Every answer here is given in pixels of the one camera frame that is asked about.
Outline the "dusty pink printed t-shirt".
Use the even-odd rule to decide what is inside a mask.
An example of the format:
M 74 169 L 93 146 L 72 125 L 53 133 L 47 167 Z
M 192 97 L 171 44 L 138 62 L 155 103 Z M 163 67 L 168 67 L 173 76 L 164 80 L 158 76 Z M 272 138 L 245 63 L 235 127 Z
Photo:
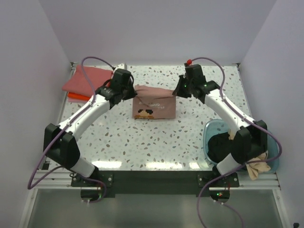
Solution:
M 133 98 L 134 119 L 175 119 L 176 96 L 173 91 L 143 85 L 135 86 L 137 96 Z

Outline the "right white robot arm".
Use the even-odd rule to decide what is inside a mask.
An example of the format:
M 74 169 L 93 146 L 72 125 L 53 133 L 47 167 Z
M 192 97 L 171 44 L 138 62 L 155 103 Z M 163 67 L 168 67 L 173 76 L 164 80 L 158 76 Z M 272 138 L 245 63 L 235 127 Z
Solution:
M 207 81 L 202 67 L 198 64 L 186 65 L 185 74 L 179 77 L 173 95 L 183 98 L 195 97 L 211 108 L 228 126 L 229 133 L 224 143 L 214 150 L 215 154 L 226 151 L 217 163 L 212 174 L 214 185 L 221 187 L 228 182 L 228 174 L 235 171 L 267 151 L 267 125 L 264 121 L 255 121 L 241 112 L 223 93 L 223 88 L 215 81 Z

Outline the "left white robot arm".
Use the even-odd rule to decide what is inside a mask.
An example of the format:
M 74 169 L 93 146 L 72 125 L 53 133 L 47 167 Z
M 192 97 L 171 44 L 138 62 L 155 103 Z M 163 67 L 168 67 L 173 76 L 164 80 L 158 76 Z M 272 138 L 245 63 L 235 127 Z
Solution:
M 81 156 L 77 141 L 86 129 L 122 100 L 136 96 L 130 71 L 117 68 L 111 79 L 97 88 L 89 101 L 58 125 L 49 124 L 44 134 L 44 154 L 63 168 L 82 176 L 87 186 L 100 180 L 99 169 Z

